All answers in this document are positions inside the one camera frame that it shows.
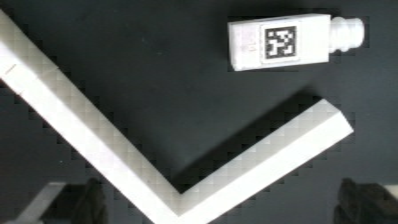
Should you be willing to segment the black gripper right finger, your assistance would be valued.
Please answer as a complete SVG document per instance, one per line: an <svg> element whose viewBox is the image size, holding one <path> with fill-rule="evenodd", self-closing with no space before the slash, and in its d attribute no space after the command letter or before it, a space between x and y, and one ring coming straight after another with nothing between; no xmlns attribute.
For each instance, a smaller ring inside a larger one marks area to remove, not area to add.
<svg viewBox="0 0 398 224"><path fill-rule="evenodd" d="M341 181L333 224L398 224L398 184Z"/></svg>

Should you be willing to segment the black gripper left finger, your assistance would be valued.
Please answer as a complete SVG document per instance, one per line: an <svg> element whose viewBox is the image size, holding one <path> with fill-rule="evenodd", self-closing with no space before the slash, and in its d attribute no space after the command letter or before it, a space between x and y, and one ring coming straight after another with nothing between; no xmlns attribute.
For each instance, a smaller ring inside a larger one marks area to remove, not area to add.
<svg viewBox="0 0 398 224"><path fill-rule="evenodd" d="M99 181L90 178L85 184L49 182L12 224L108 224Z"/></svg>

